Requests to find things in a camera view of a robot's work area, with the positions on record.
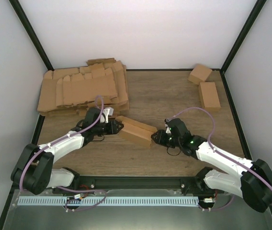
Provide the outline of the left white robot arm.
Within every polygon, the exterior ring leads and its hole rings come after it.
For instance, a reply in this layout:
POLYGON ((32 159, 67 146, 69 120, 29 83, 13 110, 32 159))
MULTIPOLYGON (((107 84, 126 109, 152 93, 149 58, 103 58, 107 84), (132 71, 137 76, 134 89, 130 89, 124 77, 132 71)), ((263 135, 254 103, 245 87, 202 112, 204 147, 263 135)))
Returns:
POLYGON ((26 145, 11 173, 11 181, 34 195, 56 187, 76 193, 80 190, 80 174, 67 167, 54 169, 53 165, 67 154, 85 147, 95 136, 118 134, 124 125, 111 118, 112 114, 110 107, 90 108, 85 118, 64 136, 38 146, 26 145))

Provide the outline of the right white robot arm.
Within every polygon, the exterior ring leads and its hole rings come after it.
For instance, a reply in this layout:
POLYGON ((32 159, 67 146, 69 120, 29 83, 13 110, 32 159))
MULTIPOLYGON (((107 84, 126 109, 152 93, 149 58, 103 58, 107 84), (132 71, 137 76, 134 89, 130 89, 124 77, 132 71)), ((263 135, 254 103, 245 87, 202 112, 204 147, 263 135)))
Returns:
POLYGON ((151 139, 220 169, 204 168, 197 174, 195 186, 199 192, 207 193, 210 189, 228 192, 261 213, 272 206, 272 170, 267 162, 240 158, 220 149, 209 140, 191 134, 179 118, 165 120, 165 129, 156 131, 151 139))

